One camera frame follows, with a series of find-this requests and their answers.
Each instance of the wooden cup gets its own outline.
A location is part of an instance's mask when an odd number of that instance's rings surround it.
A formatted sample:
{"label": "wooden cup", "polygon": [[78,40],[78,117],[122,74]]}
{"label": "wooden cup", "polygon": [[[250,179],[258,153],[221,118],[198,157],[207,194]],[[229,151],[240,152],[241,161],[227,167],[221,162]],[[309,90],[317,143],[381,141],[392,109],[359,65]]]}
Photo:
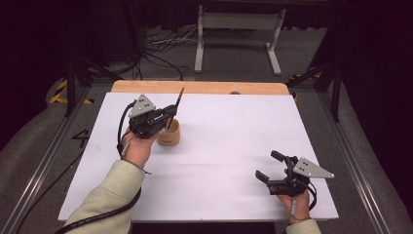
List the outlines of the wooden cup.
{"label": "wooden cup", "polygon": [[176,119],[172,120],[169,129],[163,129],[163,132],[158,137],[157,142],[163,146],[174,146],[179,143],[180,139],[180,130],[179,130],[179,122]]}

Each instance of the gray carpet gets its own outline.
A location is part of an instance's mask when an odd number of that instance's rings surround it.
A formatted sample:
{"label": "gray carpet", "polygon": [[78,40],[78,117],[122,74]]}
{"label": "gray carpet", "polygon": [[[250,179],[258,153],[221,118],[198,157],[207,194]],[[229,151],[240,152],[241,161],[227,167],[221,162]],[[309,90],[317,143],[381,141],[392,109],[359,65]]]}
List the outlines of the gray carpet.
{"label": "gray carpet", "polygon": [[[268,42],[267,39],[271,38],[271,33],[266,31],[255,31],[246,37],[231,31],[211,32],[206,38],[204,67],[201,74],[193,72],[195,42],[189,41],[168,52],[155,55],[175,65],[187,65],[189,69],[185,73],[184,80],[285,82],[289,76],[305,72],[324,33],[324,29],[282,31],[276,47],[282,76],[274,76],[264,50],[264,44]],[[141,63],[141,73],[143,79],[151,80],[179,77],[176,70],[155,65],[145,59]],[[132,77],[131,73],[123,76]],[[340,141],[328,121],[330,117],[322,109],[319,94],[311,89],[313,82],[313,80],[308,80],[293,91],[297,93],[297,107],[320,165],[336,175],[328,183],[340,218],[320,221],[321,231],[323,233],[376,233],[368,211],[360,198],[357,184],[344,160]],[[51,87],[47,101],[50,100],[58,83],[56,82]],[[110,91],[111,85],[107,79],[95,79],[87,95],[87,98],[94,99],[94,104],[82,103],[77,114],[73,116],[73,121],[63,136],[61,145],[57,148],[52,166],[37,194],[45,191],[82,151],[82,141],[72,139],[72,137],[83,130],[89,131],[90,135],[104,95]],[[65,107],[66,105],[62,103],[49,104],[44,112],[20,130],[0,153],[1,227],[6,224],[25,186],[48,151],[62,122]],[[341,95],[339,115],[340,126],[347,136],[358,165],[370,183],[377,205],[389,227],[389,233],[413,233],[413,226],[406,210],[368,144],[345,91]],[[65,191],[75,171],[76,165],[69,169],[65,176],[42,198],[28,216],[20,233],[54,233],[62,226],[62,223],[56,219],[64,201]],[[286,223],[279,221],[276,226],[277,233],[282,233]]]}

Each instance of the silver metal bracket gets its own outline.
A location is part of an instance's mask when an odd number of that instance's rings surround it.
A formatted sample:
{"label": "silver metal bracket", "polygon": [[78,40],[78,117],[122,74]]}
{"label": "silver metal bracket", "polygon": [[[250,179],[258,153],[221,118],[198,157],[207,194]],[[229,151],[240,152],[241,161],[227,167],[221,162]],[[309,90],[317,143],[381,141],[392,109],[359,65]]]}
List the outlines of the silver metal bracket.
{"label": "silver metal bracket", "polygon": [[334,178],[334,174],[311,161],[301,158],[294,166],[294,172],[305,177]]}
{"label": "silver metal bracket", "polygon": [[156,109],[154,103],[152,103],[152,101],[146,95],[140,95],[139,99],[134,104],[129,117],[133,118],[154,109]]}

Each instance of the white paper sheet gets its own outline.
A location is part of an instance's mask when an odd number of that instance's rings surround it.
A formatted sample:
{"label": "white paper sheet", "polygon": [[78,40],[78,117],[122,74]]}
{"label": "white paper sheet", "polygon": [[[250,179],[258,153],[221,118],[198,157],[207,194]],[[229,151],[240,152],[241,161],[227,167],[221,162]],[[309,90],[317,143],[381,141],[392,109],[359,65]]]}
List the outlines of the white paper sheet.
{"label": "white paper sheet", "polygon": [[[120,118],[139,95],[106,95],[58,219],[68,219],[119,159]],[[177,95],[146,95],[158,108],[177,99]],[[152,175],[142,184],[133,221],[284,219],[282,203],[269,194],[255,171],[270,179],[285,177],[285,163],[272,158],[272,150],[319,164],[291,96],[184,94],[175,118],[180,122],[181,140],[173,147],[154,143],[145,166]],[[312,183],[318,203],[311,217],[337,218],[325,180],[313,178]]]}

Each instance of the table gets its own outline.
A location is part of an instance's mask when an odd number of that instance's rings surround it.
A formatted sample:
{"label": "table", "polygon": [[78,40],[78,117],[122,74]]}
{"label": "table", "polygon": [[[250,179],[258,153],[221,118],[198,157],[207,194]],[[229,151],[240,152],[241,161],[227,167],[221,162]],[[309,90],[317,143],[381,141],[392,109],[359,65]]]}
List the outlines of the table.
{"label": "table", "polygon": [[[174,147],[153,145],[145,166],[152,175],[142,184],[132,221],[272,222],[286,218],[282,203],[255,178],[255,170],[270,179],[285,177],[285,165],[270,156],[271,150],[318,161],[284,84],[117,81],[99,111],[58,219],[66,220],[118,159],[116,134],[127,104],[144,93],[158,108],[165,107],[174,103],[182,87],[185,93],[176,115],[181,141]],[[242,95],[226,95],[233,91]],[[337,218],[325,180],[312,182],[319,194],[312,217]]]}

